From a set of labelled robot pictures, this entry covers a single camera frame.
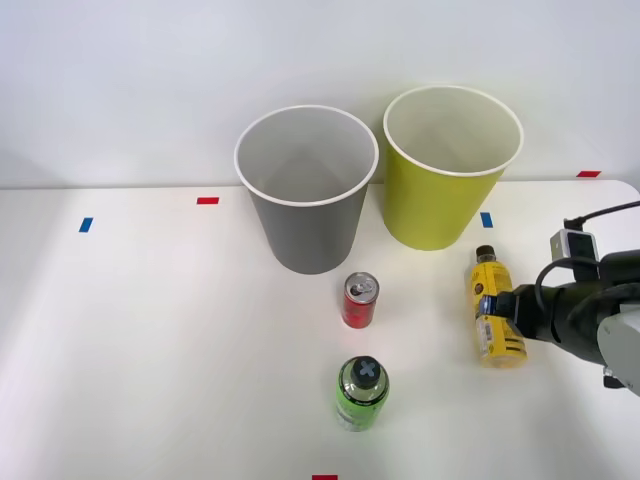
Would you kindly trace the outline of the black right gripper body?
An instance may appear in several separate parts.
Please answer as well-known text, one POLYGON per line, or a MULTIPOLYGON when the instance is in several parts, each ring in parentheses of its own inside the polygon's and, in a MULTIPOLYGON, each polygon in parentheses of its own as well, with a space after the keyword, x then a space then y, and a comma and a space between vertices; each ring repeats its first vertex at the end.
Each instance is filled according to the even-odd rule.
POLYGON ((511 325, 526 339, 540 340, 558 346, 570 345, 566 317, 571 310, 568 284, 541 288, 542 304, 535 296, 535 286, 525 284, 514 291, 511 325))

